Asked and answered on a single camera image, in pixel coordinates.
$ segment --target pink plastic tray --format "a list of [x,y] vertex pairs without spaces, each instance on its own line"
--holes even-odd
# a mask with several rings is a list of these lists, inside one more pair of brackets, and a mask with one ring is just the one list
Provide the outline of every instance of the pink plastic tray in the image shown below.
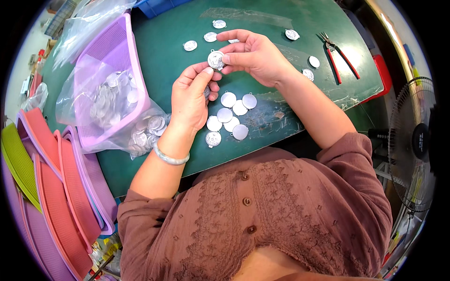
[[42,75],[39,74],[37,71],[35,71],[33,82],[31,82],[30,95],[29,95],[30,98],[32,96],[34,96],[34,93],[36,92],[36,89],[39,86],[39,84],[41,84],[41,82],[42,82]]
[[85,242],[86,251],[91,254],[91,245],[100,235],[100,226],[89,204],[83,188],[70,141],[63,139],[58,130],[54,132],[58,140],[59,162],[63,176],[64,190],[72,217]]
[[[93,88],[104,82],[104,77],[96,75],[98,65],[92,68],[86,67],[89,59],[95,58],[110,65],[115,71],[132,70],[135,76],[136,87],[139,92],[139,100],[135,110],[123,118],[118,124],[104,130],[96,124],[78,126],[80,142],[83,148],[96,145],[105,141],[115,132],[125,127],[139,114],[150,108],[150,98],[145,87],[144,78],[139,64],[136,43],[131,30],[130,15],[125,13],[118,17],[109,26],[103,29],[80,54],[76,67],[83,67],[83,71],[77,71],[74,75],[74,92],[92,92]],[[92,102],[85,95],[75,100],[75,115],[77,120],[84,120],[89,116]]]
[[45,224],[67,268],[75,279],[83,280],[92,267],[86,245],[70,212],[63,183],[51,168],[34,155],[39,202]]
[[80,140],[75,128],[67,126],[62,136],[72,143],[78,173],[85,192],[89,195],[91,207],[95,214],[96,210],[99,212],[100,218],[98,219],[104,221],[104,225],[101,226],[101,234],[113,234],[115,231],[114,221],[117,218],[117,204],[106,184],[97,155],[95,153],[82,154]]
[[44,216],[33,204],[21,197],[22,213],[31,242],[42,261],[49,279],[75,280],[58,252],[45,224]]
[[29,138],[44,161],[62,179],[59,167],[58,142],[50,131],[41,110],[35,108],[28,112],[21,109],[16,117],[16,126],[22,142]]

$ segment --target woman's right hand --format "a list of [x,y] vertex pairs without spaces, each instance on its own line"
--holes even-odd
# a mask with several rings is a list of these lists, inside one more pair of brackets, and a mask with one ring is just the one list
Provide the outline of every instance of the woman's right hand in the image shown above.
[[225,55],[222,61],[227,66],[223,74],[246,71],[266,87],[277,87],[289,73],[297,70],[281,54],[278,48],[264,35],[244,29],[234,29],[217,34],[217,40],[239,39],[220,49]]

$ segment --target green table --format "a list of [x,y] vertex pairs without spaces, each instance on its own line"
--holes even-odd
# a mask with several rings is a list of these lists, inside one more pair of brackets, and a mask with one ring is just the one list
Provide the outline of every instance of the green table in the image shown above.
[[[211,49],[218,50],[228,44],[208,43],[203,39],[207,32],[222,31],[213,28],[215,19],[226,21],[224,30],[243,28],[266,35],[299,71],[313,69],[307,59],[309,56],[317,57],[321,65],[313,70],[314,83],[344,110],[383,90],[363,39],[333,0],[194,0],[150,20],[140,13],[135,14],[132,17],[133,32],[148,94],[168,113],[171,112],[171,86],[180,73],[191,64],[206,61]],[[284,35],[287,28],[298,31],[300,39],[287,39]],[[317,35],[321,31],[327,32],[348,55],[361,76],[360,80],[335,54],[334,60],[342,78],[342,84],[337,84],[324,44]],[[192,52],[183,49],[182,44],[189,40],[198,43]],[[44,114],[48,116],[52,130],[62,130],[65,126],[56,123],[54,117],[55,101],[73,66],[65,66],[52,73],[51,56],[43,70],[43,81],[49,88]],[[249,128],[249,135],[237,141],[222,128],[222,142],[211,149],[205,143],[208,130],[203,128],[193,143],[184,176],[220,165],[304,130],[276,89],[260,85],[247,73],[224,76],[219,86],[219,97],[226,90],[235,93],[238,99],[249,92],[256,96],[256,108],[238,117],[241,124]],[[210,103],[209,115],[215,115],[222,107],[219,100]],[[146,158],[145,155],[131,161],[128,153],[118,150],[99,152],[97,156],[114,196],[126,194],[133,176]]]

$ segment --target pliers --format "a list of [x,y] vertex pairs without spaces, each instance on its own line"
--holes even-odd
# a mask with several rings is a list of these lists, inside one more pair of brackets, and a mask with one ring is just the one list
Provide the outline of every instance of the pliers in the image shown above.
[[335,49],[341,54],[341,56],[347,62],[348,66],[350,66],[351,70],[356,75],[356,78],[360,79],[361,78],[360,75],[358,74],[356,69],[353,67],[351,62],[347,59],[347,57],[344,55],[344,53],[341,51],[341,49],[328,38],[328,35],[324,32],[323,34],[320,33],[320,36],[325,41],[325,46],[327,47],[327,53],[328,53],[328,56],[330,57],[331,63],[333,64],[334,73],[336,73],[338,83],[342,84],[342,80],[341,80],[341,76],[339,75],[338,69],[336,68],[336,64],[334,63],[333,56],[331,55],[331,52],[333,52]]

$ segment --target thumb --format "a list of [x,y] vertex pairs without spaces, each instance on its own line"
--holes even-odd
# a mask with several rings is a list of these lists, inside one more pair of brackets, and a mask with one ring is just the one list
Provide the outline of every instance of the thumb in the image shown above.
[[228,65],[236,65],[240,67],[252,67],[253,53],[228,53],[222,57],[222,61]]
[[214,74],[214,70],[211,67],[207,67],[202,70],[191,83],[190,88],[192,87],[194,90],[201,90],[202,93],[206,88],[206,85],[211,81],[212,75]]

